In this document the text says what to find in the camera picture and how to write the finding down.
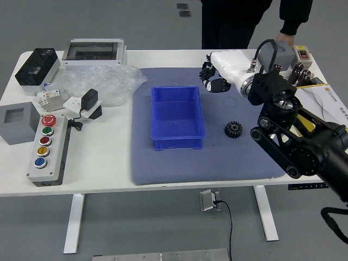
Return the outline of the person's left hand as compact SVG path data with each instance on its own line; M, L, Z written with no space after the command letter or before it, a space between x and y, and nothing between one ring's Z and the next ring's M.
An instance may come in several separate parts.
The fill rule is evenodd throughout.
M283 33L279 33L276 37L276 41L284 41L286 42L290 47L293 47L294 45L295 36L294 35L287 35Z

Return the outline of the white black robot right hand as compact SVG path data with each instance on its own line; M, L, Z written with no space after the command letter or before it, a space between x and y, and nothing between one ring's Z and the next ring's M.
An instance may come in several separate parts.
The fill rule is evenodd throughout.
M242 50L213 51L206 55L199 77L211 93L227 92L232 86L248 96L259 63Z

